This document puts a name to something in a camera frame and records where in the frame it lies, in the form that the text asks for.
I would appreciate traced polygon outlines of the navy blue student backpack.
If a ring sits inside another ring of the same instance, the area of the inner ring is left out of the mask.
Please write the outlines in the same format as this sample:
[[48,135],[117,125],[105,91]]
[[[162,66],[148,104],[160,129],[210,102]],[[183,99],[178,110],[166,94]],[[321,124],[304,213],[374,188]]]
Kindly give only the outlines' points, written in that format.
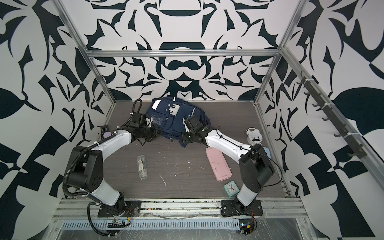
[[153,120],[161,135],[169,140],[178,141],[182,147],[182,133],[186,132],[184,119],[195,116],[205,125],[211,123],[205,111],[201,108],[176,97],[153,99],[146,115]]

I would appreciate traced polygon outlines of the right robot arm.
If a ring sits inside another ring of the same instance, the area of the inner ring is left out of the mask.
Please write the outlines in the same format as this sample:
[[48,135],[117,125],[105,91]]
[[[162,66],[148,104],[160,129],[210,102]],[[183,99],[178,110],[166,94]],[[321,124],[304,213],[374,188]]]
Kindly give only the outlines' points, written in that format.
[[197,117],[185,117],[186,131],[182,133],[184,144],[200,143],[221,151],[234,160],[240,168],[243,185],[237,194],[238,202],[247,207],[275,173],[273,161],[260,145],[240,143],[211,125],[204,125]]

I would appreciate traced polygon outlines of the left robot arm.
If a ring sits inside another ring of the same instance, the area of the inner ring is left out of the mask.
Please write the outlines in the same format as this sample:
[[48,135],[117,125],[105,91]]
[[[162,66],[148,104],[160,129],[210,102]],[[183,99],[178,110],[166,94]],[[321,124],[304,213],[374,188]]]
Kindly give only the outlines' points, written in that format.
[[125,211],[124,195],[104,179],[104,161],[122,147],[140,139],[150,142],[158,134],[151,117],[132,113],[131,118],[109,137],[87,147],[73,148],[63,176],[65,196],[85,196],[117,213]]

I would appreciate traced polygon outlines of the small purple bottle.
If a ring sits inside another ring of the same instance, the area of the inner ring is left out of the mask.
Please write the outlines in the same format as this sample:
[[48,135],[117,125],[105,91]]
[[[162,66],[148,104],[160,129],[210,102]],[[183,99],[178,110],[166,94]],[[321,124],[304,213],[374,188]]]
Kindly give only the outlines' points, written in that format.
[[103,139],[106,139],[106,138],[110,137],[111,135],[112,135],[112,133],[107,131],[107,132],[103,133]]

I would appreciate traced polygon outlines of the black remote control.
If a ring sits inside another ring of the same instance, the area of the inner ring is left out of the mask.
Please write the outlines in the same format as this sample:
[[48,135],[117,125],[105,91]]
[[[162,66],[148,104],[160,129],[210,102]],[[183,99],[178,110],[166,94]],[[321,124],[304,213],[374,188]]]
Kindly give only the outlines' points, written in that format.
[[103,137],[105,133],[109,132],[109,127],[108,125],[103,125],[103,126],[100,126],[100,130],[101,130],[101,136]]

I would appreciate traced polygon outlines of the clear plastic pen box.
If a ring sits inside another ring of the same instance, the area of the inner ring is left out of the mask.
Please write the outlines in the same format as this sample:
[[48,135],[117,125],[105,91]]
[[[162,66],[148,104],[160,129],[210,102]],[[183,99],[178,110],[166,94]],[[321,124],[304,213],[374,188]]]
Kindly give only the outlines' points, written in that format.
[[139,178],[141,180],[146,179],[148,176],[146,157],[144,155],[138,156],[137,157],[137,163],[138,163]]

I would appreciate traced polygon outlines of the pink pencil case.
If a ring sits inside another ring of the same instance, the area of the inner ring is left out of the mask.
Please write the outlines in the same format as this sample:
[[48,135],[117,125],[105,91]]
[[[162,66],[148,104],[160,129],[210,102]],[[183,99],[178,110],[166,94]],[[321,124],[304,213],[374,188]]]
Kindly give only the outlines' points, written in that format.
[[206,155],[215,178],[218,182],[228,180],[232,177],[232,172],[227,164],[223,153],[215,148],[206,148]]

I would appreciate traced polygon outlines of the green square alarm clock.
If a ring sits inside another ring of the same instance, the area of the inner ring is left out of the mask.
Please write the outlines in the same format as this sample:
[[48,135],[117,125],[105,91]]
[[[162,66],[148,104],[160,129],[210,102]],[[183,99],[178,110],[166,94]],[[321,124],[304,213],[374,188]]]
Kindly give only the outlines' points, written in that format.
[[239,187],[234,181],[225,184],[224,189],[230,198],[236,196],[240,192]]

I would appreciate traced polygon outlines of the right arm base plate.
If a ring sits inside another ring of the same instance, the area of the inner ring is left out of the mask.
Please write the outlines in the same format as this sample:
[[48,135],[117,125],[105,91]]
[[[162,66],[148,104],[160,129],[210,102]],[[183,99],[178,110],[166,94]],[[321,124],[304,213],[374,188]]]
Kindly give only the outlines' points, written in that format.
[[225,218],[233,216],[262,216],[263,208],[259,200],[253,200],[250,205],[244,206],[239,200],[222,200],[221,215]]

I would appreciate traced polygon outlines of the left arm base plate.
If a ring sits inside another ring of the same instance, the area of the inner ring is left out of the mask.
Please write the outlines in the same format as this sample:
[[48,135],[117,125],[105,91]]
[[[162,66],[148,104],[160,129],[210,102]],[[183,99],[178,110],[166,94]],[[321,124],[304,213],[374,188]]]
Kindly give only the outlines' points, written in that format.
[[114,206],[101,204],[99,218],[137,217],[141,211],[141,201],[118,201]]

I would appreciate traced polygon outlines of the aluminium frame rail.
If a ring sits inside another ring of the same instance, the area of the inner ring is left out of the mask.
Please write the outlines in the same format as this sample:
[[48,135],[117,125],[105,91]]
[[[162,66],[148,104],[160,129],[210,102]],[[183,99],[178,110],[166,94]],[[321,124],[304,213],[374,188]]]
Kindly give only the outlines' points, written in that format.
[[[222,206],[223,199],[142,199],[141,205],[127,210],[132,217],[149,219],[192,219],[222,218],[228,207]],[[87,205],[85,199],[62,200],[52,219],[85,220]],[[259,198],[246,216],[264,218],[307,218],[308,214],[299,198]]]

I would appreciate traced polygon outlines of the wall hook rail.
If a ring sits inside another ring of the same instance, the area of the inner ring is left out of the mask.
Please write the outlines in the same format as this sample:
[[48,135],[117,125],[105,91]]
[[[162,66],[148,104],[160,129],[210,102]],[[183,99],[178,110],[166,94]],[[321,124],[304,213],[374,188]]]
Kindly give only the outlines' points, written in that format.
[[314,79],[302,77],[298,84],[305,87],[307,90],[305,94],[311,96],[315,100],[316,103],[313,104],[313,107],[324,112],[326,117],[323,118],[323,121],[330,121],[338,131],[334,134],[334,137],[343,138],[351,148],[353,153],[349,154],[349,156],[358,157],[359,159],[367,157],[368,151],[361,135],[350,126],[346,117],[320,88],[317,82]]

